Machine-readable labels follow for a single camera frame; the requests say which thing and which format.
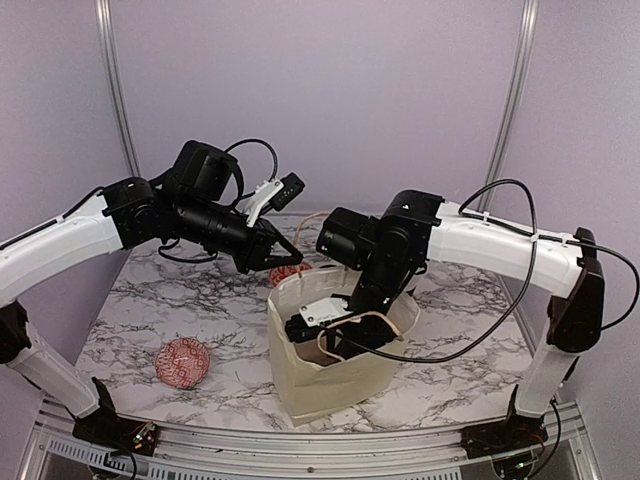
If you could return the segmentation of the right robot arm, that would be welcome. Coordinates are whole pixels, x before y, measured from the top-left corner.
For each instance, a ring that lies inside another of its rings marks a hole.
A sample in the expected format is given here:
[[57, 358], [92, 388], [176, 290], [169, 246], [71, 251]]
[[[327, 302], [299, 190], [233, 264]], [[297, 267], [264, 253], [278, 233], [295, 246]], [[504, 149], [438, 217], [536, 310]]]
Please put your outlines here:
[[534, 431], [534, 419], [576, 359], [600, 339], [605, 281], [590, 230], [573, 234], [464, 212], [439, 195], [404, 190], [381, 217], [338, 207], [323, 223], [319, 253], [359, 272], [350, 298], [357, 313], [385, 313], [429, 261], [456, 263], [535, 285], [550, 293], [541, 340], [495, 438], [515, 448]]

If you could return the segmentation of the beige paper bag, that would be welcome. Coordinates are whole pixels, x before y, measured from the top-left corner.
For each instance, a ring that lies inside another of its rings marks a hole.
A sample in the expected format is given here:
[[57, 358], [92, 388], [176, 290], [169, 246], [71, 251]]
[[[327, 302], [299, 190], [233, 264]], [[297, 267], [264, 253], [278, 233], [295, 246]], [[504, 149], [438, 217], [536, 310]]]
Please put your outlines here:
[[[406, 233], [377, 230], [377, 219], [343, 208], [323, 223], [316, 248], [335, 261], [328, 269], [292, 275], [274, 287], [267, 300], [269, 355], [277, 394], [291, 423], [300, 426], [353, 406], [386, 388], [397, 369], [393, 356], [406, 350], [420, 309], [405, 293], [422, 253]], [[334, 359], [320, 366], [302, 361], [284, 324], [303, 306], [330, 297], [349, 296], [350, 314], [322, 328], [310, 341]], [[344, 334], [344, 324], [366, 315], [386, 321], [395, 339], [377, 349]]]

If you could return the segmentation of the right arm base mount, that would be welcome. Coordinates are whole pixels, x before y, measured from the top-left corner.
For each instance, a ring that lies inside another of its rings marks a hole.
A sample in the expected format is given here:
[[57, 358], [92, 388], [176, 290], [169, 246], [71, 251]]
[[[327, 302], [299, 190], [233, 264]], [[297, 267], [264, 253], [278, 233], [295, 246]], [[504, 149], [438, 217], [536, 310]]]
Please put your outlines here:
[[544, 416], [526, 417], [516, 412], [515, 401], [518, 387], [515, 387], [508, 404], [506, 417], [461, 430], [460, 446], [468, 459], [493, 456], [544, 444], [549, 436], [543, 426]]

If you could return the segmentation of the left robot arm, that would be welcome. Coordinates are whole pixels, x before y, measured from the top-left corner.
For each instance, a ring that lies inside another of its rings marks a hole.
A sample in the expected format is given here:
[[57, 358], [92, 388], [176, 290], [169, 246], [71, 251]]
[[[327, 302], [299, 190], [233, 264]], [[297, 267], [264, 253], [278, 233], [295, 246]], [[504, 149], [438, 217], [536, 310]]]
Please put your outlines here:
[[2, 243], [2, 364], [57, 398], [102, 443], [119, 444], [126, 423], [106, 387], [39, 336], [20, 296], [76, 265], [155, 239], [164, 247], [180, 240], [199, 245], [204, 262], [227, 254], [240, 273], [297, 265], [301, 252], [264, 216], [284, 209], [304, 187], [289, 173], [271, 176], [247, 195], [236, 157], [189, 140], [158, 177], [95, 188], [66, 213]]

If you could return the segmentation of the brown cardboard cup carrier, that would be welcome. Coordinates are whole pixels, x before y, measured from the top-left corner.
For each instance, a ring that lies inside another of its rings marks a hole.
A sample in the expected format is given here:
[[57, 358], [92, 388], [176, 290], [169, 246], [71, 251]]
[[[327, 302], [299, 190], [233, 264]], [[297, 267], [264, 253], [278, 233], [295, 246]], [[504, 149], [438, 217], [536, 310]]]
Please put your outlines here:
[[323, 353], [317, 346], [315, 340], [307, 341], [303, 343], [297, 343], [294, 345], [297, 356], [305, 362], [327, 366], [334, 362], [334, 359]]

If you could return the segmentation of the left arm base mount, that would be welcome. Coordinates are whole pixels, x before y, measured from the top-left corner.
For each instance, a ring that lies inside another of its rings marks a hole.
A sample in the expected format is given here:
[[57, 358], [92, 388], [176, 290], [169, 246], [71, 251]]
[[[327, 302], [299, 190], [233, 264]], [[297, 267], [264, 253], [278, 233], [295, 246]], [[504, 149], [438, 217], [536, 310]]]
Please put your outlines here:
[[98, 409], [85, 417], [73, 415], [73, 436], [119, 452], [151, 457], [158, 442], [159, 427], [151, 421], [124, 418], [116, 412], [107, 387], [92, 377], [98, 394]]

